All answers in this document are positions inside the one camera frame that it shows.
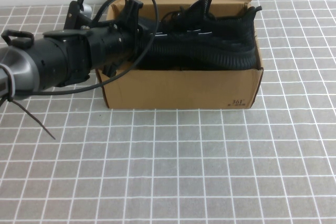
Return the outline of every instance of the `open cardboard box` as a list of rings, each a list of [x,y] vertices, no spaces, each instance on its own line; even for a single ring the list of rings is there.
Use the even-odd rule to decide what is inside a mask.
[[[151,0],[140,1],[144,3],[140,16],[154,19]],[[160,18],[196,1],[156,0]],[[215,16],[236,16],[247,10],[250,1],[213,0],[210,12]],[[122,9],[123,2],[110,6],[107,19],[114,19]],[[104,100],[111,109],[249,109],[264,72],[258,45],[256,48],[257,64],[245,71],[132,70],[103,87]],[[108,80],[100,70],[96,74],[100,82]]]

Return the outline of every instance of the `gray grid mat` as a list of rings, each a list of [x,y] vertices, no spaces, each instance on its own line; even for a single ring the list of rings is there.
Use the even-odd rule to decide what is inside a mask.
[[[336,223],[336,0],[253,4],[266,70],[251,110],[109,111],[101,90],[23,101],[53,141],[3,106],[0,224]],[[40,38],[66,13],[0,8],[0,30]]]

